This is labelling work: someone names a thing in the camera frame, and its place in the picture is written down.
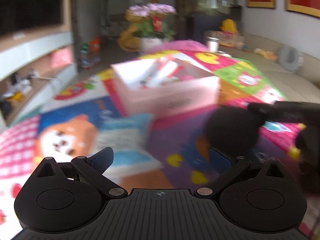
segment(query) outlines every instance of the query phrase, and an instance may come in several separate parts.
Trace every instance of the white flower pot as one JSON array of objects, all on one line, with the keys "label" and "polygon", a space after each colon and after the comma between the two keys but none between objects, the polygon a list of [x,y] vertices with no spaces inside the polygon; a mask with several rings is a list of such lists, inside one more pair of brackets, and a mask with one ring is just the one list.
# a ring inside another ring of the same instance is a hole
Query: white flower pot
[{"label": "white flower pot", "polygon": [[140,50],[141,52],[145,52],[147,49],[160,45],[163,42],[165,42],[165,40],[159,38],[141,38]]}]

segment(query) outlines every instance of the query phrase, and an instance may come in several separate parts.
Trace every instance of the black tv screen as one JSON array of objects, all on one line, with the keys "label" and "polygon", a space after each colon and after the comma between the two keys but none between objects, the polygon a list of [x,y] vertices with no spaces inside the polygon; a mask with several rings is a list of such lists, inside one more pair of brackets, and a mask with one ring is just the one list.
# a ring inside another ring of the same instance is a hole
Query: black tv screen
[{"label": "black tv screen", "polygon": [[0,0],[0,35],[62,24],[63,0]]}]

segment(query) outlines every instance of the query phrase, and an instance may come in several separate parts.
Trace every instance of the play mat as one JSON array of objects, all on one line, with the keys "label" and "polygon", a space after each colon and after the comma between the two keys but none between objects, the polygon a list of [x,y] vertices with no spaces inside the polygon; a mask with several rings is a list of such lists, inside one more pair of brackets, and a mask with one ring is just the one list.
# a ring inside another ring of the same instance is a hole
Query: play mat
[{"label": "play mat", "polygon": [[[207,52],[161,51],[142,58],[173,54],[221,78],[219,104],[245,107],[246,102],[285,100],[251,63]],[[14,199],[43,157],[68,162],[100,149],[113,148],[114,163],[105,176],[126,188],[191,188],[219,174],[208,162],[203,123],[217,106],[159,120],[150,114],[127,116],[113,87],[112,71],[71,85],[46,103],[40,114],[25,119],[0,136],[0,239],[21,230]],[[302,125],[267,123],[253,159],[279,158],[293,177],[299,152],[294,138]],[[309,210],[302,229],[312,227]]]}]

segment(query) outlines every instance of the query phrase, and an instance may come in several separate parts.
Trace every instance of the sofa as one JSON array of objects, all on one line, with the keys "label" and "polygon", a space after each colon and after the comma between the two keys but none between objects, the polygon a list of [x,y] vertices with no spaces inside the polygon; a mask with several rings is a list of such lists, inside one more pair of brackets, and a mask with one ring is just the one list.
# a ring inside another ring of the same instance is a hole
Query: sofa
[{"label": "sofa", "polygon": [[[251,49],[260,48],[278,55],[283,44],[260,36],[245,34],[245,44]],[[220,50],[232,57],[252,62],[290,101],[320,103],[320,59],[304,54],[303,66],[291,73],[277,62],[261,55],[221,46]]]}]

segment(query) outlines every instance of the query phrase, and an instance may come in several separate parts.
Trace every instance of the open box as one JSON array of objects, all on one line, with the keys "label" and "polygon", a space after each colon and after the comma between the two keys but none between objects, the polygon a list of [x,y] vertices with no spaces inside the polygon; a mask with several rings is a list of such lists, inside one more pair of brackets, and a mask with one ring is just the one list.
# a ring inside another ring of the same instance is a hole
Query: open box
[{"label": "open box", "polygon": [[173,61],[194,79],[141,88],[140,81],[149,75],[156,61],[143,59],[111,65],[115,88],[128,114],[151,113],[163,117],[217,104],[220,79],[180,59]]}]

